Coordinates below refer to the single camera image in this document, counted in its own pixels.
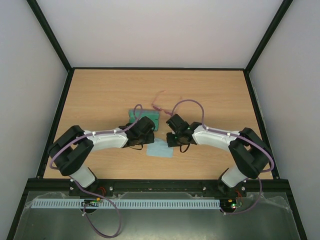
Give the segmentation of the blue cleaning cloth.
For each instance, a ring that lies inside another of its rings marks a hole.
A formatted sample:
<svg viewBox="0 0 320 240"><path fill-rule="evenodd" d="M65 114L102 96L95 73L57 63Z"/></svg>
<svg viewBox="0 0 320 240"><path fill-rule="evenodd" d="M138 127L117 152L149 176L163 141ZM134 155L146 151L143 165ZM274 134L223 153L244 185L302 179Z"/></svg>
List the blue cleaning cloth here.
<svg viewBox="0 0 320 240"><path fill-rule="evenodd" d="M151 157L172 158L174 149L168 147L167 142L160 138L155 138L153 143L147 145L146 155Z"/></svg>

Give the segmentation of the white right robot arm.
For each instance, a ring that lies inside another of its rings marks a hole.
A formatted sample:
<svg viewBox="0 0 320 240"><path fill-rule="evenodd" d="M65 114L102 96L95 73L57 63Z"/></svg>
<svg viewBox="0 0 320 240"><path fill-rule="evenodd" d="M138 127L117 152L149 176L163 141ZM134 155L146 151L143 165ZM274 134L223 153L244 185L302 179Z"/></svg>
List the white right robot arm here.
<svg viewBox="0 0 320 240"><path fill-rule="evenodd" d="M248 127L241 131L227 131L210 128L201 122L189 124L178 114L174 114L166 124L171 132L166 134L168 147L207 145L231 154L234 166L227 168L218 178L217 189L229 196L236 186L247 179L257 179L265 167L274 166L268 146Z"/></svg>

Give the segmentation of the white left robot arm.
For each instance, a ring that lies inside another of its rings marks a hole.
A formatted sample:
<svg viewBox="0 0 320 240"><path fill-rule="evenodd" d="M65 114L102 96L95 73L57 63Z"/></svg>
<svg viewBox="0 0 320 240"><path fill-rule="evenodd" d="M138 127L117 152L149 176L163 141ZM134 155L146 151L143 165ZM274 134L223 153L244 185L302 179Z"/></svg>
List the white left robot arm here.
<svg viewBox="0 0 320 240"><path fill-rule="evenodd" d="M85 165L90 153L151 144L155 141L155 128L154 122L147 116L104 131L88 131L74 125L49 147L49 166L62 176L75 180L82 188L88 188L97 181L97 177Z"/></svg>

